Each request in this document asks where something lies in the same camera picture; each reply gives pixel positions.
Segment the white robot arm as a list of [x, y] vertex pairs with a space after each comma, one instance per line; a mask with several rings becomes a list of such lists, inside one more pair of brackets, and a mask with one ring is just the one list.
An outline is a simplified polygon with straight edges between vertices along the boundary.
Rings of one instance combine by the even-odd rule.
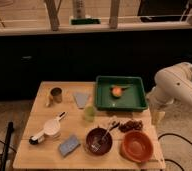
[[151, 123], [157, 125], [164, 117], [164, 108], [179, 100], [192, 108], [192, 64], [181, 62], [159, 70], [155, 86], [147, 94]]

